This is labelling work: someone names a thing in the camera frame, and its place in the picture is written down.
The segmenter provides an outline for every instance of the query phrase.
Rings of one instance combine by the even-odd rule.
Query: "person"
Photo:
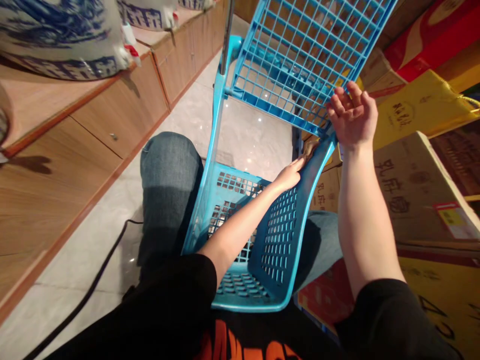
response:
[[[141,154],[138,287],[48,359],[457,359],[400,269],[374,170],[375,100],[354,82],[347,89],[350,95],[335,89],[327,105],[344,149],[338,219],[325,211],[309,214],[295,279],[297,290],[343,254],[355,306],[335,326],[341,346],[292,301],[271,313],[211,309],[222,278],[270,205],[300,180],[304,160],[284,168],[197,253],[180,256],[203,166],[186,137],[163,132]]]

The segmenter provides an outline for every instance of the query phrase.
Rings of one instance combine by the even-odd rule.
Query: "cardboard box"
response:
[[[343,157],[344,157],[343,153],[344,153],[343,148],[340,146],[340,144],[338,144],[333,150],[333,153],[331,154],[330,158],[327,160],[325,167],[323,168],[323,171],[325,172],[327,170],[330,170],[332,168],[342,165]]]
[[[392,40],[412,25],[431,3],[432,0],[398,0],[381,32],[382,35],[390,39],[390,42],[386,45],[390,45]]]
[[[322,172],[310,203],[310,210],[336,213],[339,208],[340,183],[336,168]]]
[[[480,40],[460,51],[435,72],[458,93],[480,83]]]
[[[480,121],[434,137],[430,142],[461,194],[480,195]]]
[[[392,69],[411,82],[480,38],[478,0],[437,0],[384,53]]]
[[[360,72],[363,87],[376,100],[377,105],[383,103],[392,94],[402,89],[407,82],[390,66],[384,53],[374,47],[365,66]]]
[[[373,149],[415,131],[428,137],[445,133],[477,119],[480,112],[475,110],[478,109],[472,103],[428,70],[378,107]]]
[[[478,358],[479,269],[471,258],[420,253],[402,256],[403,275],[440,336],[461,359]],[[429,258],[440,257],[443,262]],[[343,259],[298,293],[298,304],[335,333],[334,324],[350,315],[354,299]]]
[[[338,183],[341,184],[342,183],[342,168],[343,166],[339,166],[336,168],[336,171],[338,173]]]
[[[301,131],[301,139],[303,141],[307,141],[311,136],[313,136],[311,133],[305,131],[305,130],[302,130]]]
[[[395,141],[373,159],[397,242],[480,249],[480,220],[425,135]]]
[[[298,305],[337,333],[334,324],[346,319],[355,305],[343,258],[299,291]]]

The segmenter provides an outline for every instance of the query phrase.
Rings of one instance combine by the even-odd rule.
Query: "red box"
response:
[[[355,305],[344,259],[300,290],[298,304],[336,333],[334,324],[346,319]]]
[[[479,0],[438,0],[384,55],[392,69],[411,82],[480,39]]]

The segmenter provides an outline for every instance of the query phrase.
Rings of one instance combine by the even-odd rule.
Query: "blue plastic basket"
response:
[[[208,155],[182,253],[198,251],[230,216],[270,183],[215,161],[224,99],[233,96],[315,134],[320,137],[320,146],[302,169],[299,183],[272,204],[246,242],[222,279],[213,308],[275,312],[290,301],[310,201],[325,163],[337,145],[325,114],[325,102],[335,86],[357,79],[395,5],[394,0],[383,0],[381,4],[371,0],[363,1],[365,5],[361,8],[362,0],[353,2],[351,5],[337,0],[333,11],[333,2],[324,6],[321,2],[303,0],[304,7],[299,10],[295,0],[260,0],[246,39],[230,36],[224,45],[220,64],[225,61],[228,66],[237,60],[234,85],[227,87],[228,72],[222,74],[219,65]],[[332,31],[318,21],[331,22]],[[281,36],[276,24],[283,26]],[[326,32],[323,38],[334,40],[329,42],[334,50],[320,44],[319,36],[311,36],[310,29],[319,34]],[[335,31],[343,33],[337,36]],[[321,49],[322,54],[316,52],[313,57],[315,49]]]

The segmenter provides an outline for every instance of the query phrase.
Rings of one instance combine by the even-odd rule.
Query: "hand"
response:
[[[276,179],[271,183],[279,194],[284,191],[293,188],[300,181],[300,169],[304,166],[305,159],[299,157],[294,160],[290,165],[287,165],[277,175]]]
[[[362,92],[353,81],[349,81],[346,87],[350,95],[342,87],[337,87],[326,105],[338,141],[347,150],[363,146],[371,148],[379,117],[375,99],[366,91]]]

